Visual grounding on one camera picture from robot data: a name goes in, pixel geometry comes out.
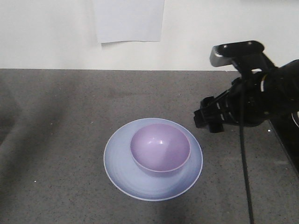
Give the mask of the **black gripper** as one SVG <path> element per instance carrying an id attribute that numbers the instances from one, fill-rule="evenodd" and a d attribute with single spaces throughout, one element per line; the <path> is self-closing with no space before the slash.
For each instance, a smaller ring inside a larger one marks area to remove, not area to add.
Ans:
<path id="1" fill-rule="evenodd" d="M 197 128 L 220 133 L 224 131 L 224 124 L 254 127 L 274 114 L 261 91 L 261 79 L 244 81 L 239 77 L 219 96 L 204 98 L 194 112 L 194 122 Z"/>

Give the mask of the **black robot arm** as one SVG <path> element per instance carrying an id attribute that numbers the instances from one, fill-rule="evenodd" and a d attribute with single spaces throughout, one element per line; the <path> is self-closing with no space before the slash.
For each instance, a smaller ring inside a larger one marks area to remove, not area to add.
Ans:
<path id="1" fill-rule="evenodd" d="M 254 127 L 299 110 L 299 62 L 241 77 L 217 97 L 204 98 L 194 113 L 197 128 L 223 132 L 223 125 Z"/>

